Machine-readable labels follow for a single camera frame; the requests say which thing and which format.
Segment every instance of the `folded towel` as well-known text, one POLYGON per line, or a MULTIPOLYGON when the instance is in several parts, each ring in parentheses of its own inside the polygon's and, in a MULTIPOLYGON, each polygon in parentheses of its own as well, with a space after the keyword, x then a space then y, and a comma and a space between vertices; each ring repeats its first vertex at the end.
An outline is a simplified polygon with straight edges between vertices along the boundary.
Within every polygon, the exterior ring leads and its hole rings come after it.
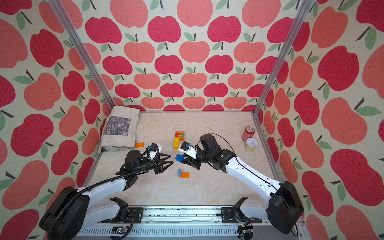
POLYGON ((105 121, 99 153, 135 148, 140 109, 114 106, 105 121))

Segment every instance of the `orange lego brick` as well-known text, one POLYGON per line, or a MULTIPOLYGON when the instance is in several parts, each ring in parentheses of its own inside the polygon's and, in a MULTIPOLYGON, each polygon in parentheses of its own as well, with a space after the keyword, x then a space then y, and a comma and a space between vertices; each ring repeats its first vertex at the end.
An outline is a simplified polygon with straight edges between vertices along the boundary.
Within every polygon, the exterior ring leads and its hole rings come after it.
POLYGON ((189 178, 189 172, 182 172, 181 177, 182 178, 189 178))
POLYGON ((143 142, 135 143, 135 148, 144 147, 143 142))

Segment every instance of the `wall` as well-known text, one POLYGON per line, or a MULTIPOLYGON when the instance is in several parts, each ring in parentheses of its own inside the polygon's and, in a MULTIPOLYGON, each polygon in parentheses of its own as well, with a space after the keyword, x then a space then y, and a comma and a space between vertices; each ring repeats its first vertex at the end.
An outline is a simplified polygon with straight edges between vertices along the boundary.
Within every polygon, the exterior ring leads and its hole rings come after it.
POLYGON ((41 240, 46 209, 92 166, 103 98, 70 61, 75 50, 48 2, 3 1, 0 12, 0 239, 41 240))
POLYGON ((379 0, 316 2, 308 42, 259 112, 313 240, 384 237, 382 12, 379 0))
POLYGON ((96 67, 114 80, 109 89, 117 105, 250 111, 296 15, 299 2, 288 3, 76 1, 84 23, 76 28, 100 50, 96 67))

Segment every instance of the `black cable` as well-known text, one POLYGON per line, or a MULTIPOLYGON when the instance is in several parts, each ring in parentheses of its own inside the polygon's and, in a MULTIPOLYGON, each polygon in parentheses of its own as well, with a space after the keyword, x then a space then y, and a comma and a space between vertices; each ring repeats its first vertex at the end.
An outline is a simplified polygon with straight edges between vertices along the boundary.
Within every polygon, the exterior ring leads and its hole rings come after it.
MULTIPOLYGON (((231 147, 231 149, 232 149, 232 152, 233 153, 235 153, 235 151, 233 150, 233 148, 232 148, 232 146, 222 137, 222 136, 220 136, 220 135, 218 135, 218 134, 216 134, 216 133, 211 133, 211 134, 214 134, 214 135, 217 135, 217 136, 219 136, 219 137, 221 137, 230 147, 231 147)), ((260 178, 259 176, 257 176, 254 172, 252 172, 251 170, 249 170, 248 168, 246 168, 245 166, 243 166, 238 160, 237 160, 237 157, 235 157, 236 158, 236 161, 240 164, 240 166, 241 167, 243 167, 243 168, 245 168, 246 170, 248 170, 250 173, 252 173, 253 175, 255 175, 256 177, 258 177, 258 178, 260 178)), ((275 186, 273 186, 272 184, 270 184, 269 182, 267 182, 266 180, 264 180, 264 179, 262 179, 262 178, 260 178, 262 181, 264 181, 265 183, 267 183, 268 185, 271 185, 275 190, 276 190, 276 194, 278 195, 278 196, 280 196, 283 200, 284 200, 284 203, 285 203, 285 205, 287 206, 287 208, 288 208, 288 212, 289 212, 289 214, 290 214, 290 217, 293 219, 293 216, 292 216, 292 213, 291 213, 291 210, 290 210, 290 208, 289 208, 289 206, 288 206, 288 203, 285 201, 285 199, 280 195, 280 194, 278 194, 278 189, 277 188, 275 188, 275 186)), ((293 233, 293 231, 292 231, 292 229, 291 229, 291 232, 292 232, 292 234, 297 238, 297 237, 299 237, 299 231, 298 231, 298 229, 297 229, 297 225, 296 225, 296 223, 295 223, 295 227, 296 227, 296 234, 297 235, 295 235, 294 233, 293 233)))
POLYGON ((93 184, 93 185, 91 185, 91 186, 89 186, 89 187, 86 187, 86 188, 84 188, 83 190, 80 190, 79 192, 77 192, 77 193, 76 193, 76 194, 75 194, 75 195, 74 195, 74 196, 73 196, 73 197, 72 197, 72 198, 71 198, 71 199, 64 205, 64 207, 60 210, 60 212, 57 214, 55 220, 54 220, 53 223, 52 223, 51 228, 50 228, 49 231, 48 231, 47 239, 48 239, 48 240, 53 240, 53 239, 52 239, 52 232, 53 232, 53 229, 55 228, 57 222, 59 221, 59 218, 64 214, 65 210, 66 210, 70 205, 72 205, 73 202, 74 202, 78 197, 80 197, 84 192, 86 192, 86 191, 91 191, 92 188, 97 187, 97 186, 99 186, 99 185, 101 185, 101 184, 104 184, 104 183, 107 183, 107 182, 113 182, 113 181, 116 180, 116 179, 124 178, 124 177, 128 177, 128 176, 131 176, 131 175, 134 175, 134 174, 136 174, 136 173, 139 173, 139 172, 141 172, 141 171, 146 170, 146 169, 149 168, 150 165, 155 161, 155 159, 158 157, 159 152, 160 152, 160 151, 159 151, 159 148, 157 148, 157 147, 152 147, 149 151, 152 151, 152 150, 156 150, 156 155, 155 155, 155 157, 151 160, 151 162, 150 162, 149 164, 147 164, 144 168, 142 168, 142 169, 140 169, 140 170, 136 170, 136 171, 134 171, 134 172, 130 172, 130 173, 125 174, 125 175, 122 175, 122 176, 111 177, 111 178, 109 178, 109 179, 106 179, 106 180, 103 180, 103 181, 101 181, 101 182, 95 183, 95 184, 93 184))

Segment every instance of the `table surface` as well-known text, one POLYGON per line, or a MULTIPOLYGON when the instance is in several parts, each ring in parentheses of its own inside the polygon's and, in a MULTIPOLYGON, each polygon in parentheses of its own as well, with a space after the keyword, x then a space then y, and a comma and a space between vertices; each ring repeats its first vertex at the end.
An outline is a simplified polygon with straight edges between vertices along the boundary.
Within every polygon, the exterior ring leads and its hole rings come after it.
MULTIPOLYGON (((170 154, 174 163, 165 172, 154 174, 153 170, 139 175, 129 189, 112 195, 123 199, 129 205, 233 205, 241 197, 262 200, 250 187, 237 178, 222 171, 201 164, 201 169, 182 164, 175 160, 180 152, 173 149, 176 131, 185 132, 185 141, 195 145, 200 136, 216 133, 224 137, 233 147, 237 156, 257 171, 273 178, 264 149, 257 134, 253 136, 259 145, 254 152, 244 148, 241 136, 245 127, 255 126, 250 112, 218 113, 140 113, 137 123, 136 143, 161 144, 162 153, 170 154), (189 172, 189 179, 179 178, 178 170, 189 172)), ((228 144, 215 136, 222 149, 228 144)), ((110 178, 124 163, 128 151, 103 153, 90 185, 110 178)))

